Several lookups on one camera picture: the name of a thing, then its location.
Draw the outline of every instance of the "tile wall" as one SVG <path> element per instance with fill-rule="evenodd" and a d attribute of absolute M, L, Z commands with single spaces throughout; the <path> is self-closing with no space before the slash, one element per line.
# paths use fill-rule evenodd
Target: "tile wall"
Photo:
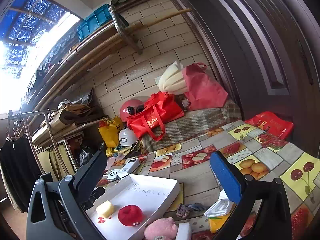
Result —
<path fill-rule="evenodd" d="M 170 0 L 150 0 L 121 13 L 129 24 L 148 23 L 175 12 Z M 181 15 L 164 20 L 135 33 L 143 53 L 126 46 L 95 65 L 80 81 L 62 95 L 78 94 L 90 87 L 109 117 L 119 115 L 122 104 L 130 98 L 149 97 L 159 91 L 154 78 L 177 59 L 184 65 L 208 64 L 204 52 Z M 211 68 L 208 74 L 213 75 Z"/>

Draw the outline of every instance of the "red round toy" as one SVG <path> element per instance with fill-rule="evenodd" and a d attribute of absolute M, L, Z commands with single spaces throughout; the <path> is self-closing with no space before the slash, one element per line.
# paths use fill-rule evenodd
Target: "red round toy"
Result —
<path fill-rule="evenodd" d="M 131 116 L 132 114 L 136 114 L 137 113 L 137 107 L 143 105 L 142 101 L 138 100 L 138 99 L 129 99 L 128 101 L 126 101 L 120 108 L 120 118 L 122 120 L 122 122 L 126 122 L 127 121 L 127 117 Z M 128 107 L 133 107 L 133 112 L 132 114 L 129 113 L 128 111 Z"/>
<path fill-rule="evenodd" d="M 138 206 L 128 205 L 119 210 L 118 219 L 121 224 L 133 227 L 142 222 L 143 213 Z"/>

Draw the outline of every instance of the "door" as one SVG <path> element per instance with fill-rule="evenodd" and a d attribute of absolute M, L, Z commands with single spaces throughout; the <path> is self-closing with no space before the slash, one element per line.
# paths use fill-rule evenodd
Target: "door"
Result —
<path fill-rule="evenodd" d="M 317 56 L 283 0 L 173 0 L 191 7 L 216 73 L 248 119 L 271 111 L 294 123 L 289 141 L 319 150 Z"/>

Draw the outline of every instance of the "teal plastic crate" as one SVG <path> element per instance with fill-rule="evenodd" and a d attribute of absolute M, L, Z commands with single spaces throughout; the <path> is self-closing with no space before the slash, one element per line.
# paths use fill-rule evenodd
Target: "teal plastic crate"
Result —
<path fill-rule="evenodd" d="M 102 5 L 100 8 L 96 9 L 92 14 L 90 14 L 83 22 L 78 26 L 77 31 L 79 34 L 79 40 L 82 41 L 84 38 L 93 33 L 100 26 L 104 25 L 106 22 L 112 20 L 112 17 L 108 11 L 109 4 Z M 126 26 L 129 26 L 127 21 L 119 15 L 120 19 L 124 22 Z"/>

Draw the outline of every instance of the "red helmet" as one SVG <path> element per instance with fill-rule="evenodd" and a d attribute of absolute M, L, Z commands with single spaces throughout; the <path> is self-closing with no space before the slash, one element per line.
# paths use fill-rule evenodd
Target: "red helmet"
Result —
<path fill-rule="evenodd" d="M 138 99 L 129 99 L 128 101 L 126 101 L 120 108 L 120 118 L 122 122 L 126 122 L 128 116 L 138 113 L 137 109 L 140 105 L 142 105 L 143 110 L 142 101 Z"/>

